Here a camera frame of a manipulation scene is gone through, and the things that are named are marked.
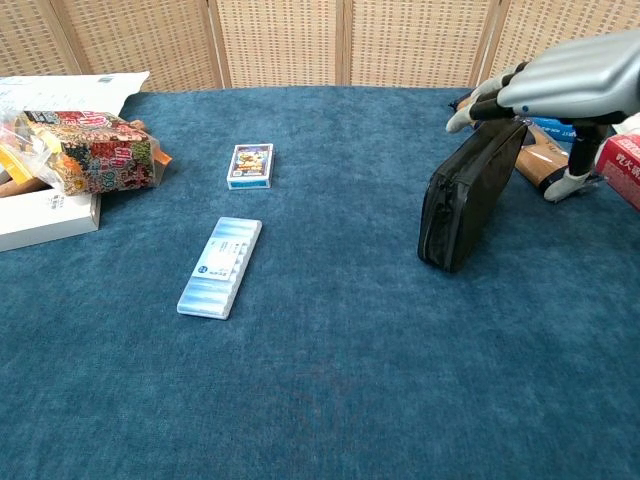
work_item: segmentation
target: robotic hand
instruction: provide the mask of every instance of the robotic hand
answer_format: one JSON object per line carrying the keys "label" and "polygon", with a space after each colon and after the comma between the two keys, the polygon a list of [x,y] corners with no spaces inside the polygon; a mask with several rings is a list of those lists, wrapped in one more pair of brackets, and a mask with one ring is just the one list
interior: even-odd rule
{"label": "robotic hand", "polygon": [[561,43],[478,86],[447,123],[450,133],[476,120],[550,117],[576,138],[564,177],[544,194],[558,202],[580,190],[611,124],[640,111],[640,30]]}

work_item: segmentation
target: blue carpet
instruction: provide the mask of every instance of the blue carpet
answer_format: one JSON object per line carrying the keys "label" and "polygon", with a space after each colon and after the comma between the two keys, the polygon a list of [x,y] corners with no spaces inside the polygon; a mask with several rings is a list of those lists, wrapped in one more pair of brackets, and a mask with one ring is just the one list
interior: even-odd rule
{"label": "blue carpet", "polygon": [[[130,98],[162,185],[0,254],[0,478],[640,478],[640,217],[515,172],[461,272],[421,263],[461,93]],[[273,188],[228,191],[258,142]],[[264,223],[230,319],[181,316],[220,216]]]}

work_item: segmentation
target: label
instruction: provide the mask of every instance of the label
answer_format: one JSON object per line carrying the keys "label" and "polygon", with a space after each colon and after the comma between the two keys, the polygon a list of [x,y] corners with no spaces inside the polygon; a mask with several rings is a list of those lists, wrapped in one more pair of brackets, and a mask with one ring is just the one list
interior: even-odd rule
{"label": "label", "polygon": [[247,245],[247,242],[243,239],[211,239],[200,256],[192,276],[210,280],[229,280],[244,245]]}

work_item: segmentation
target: wicker panel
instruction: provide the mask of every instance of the wicker panel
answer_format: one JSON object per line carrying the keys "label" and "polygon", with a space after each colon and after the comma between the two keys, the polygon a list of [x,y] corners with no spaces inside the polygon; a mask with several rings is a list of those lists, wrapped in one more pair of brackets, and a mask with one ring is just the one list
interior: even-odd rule
{"label": "wicker panel", "polygon": [[490,74],[531,60],[562,40],[638,26],[637,0],[511,0]]}
{"label": "wicker panel", "polygon": [[353,0],[351,82],[467,86],[489,0]]}
{"label": "wicker panel", "polygon": [[200,0],[60,0],[95,73],[149,70],[144,90],[215,88]]}
{"label": "wicker panel", "polygon": [[233,87],[335,83],[335,0],[218,0]]}
{"label": "wicker panel", "polygon": [[0,77],[76,73],[35,0],[0,0]]}

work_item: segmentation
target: red box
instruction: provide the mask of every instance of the red box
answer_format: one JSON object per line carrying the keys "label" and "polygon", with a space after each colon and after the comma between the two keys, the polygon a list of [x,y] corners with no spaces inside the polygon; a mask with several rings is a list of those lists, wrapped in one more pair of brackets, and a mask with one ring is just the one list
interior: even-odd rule
{"label": "red box", "polygon": [[608,138],[596,171],[607,177],[609,185],[640,211],[640,134]]}

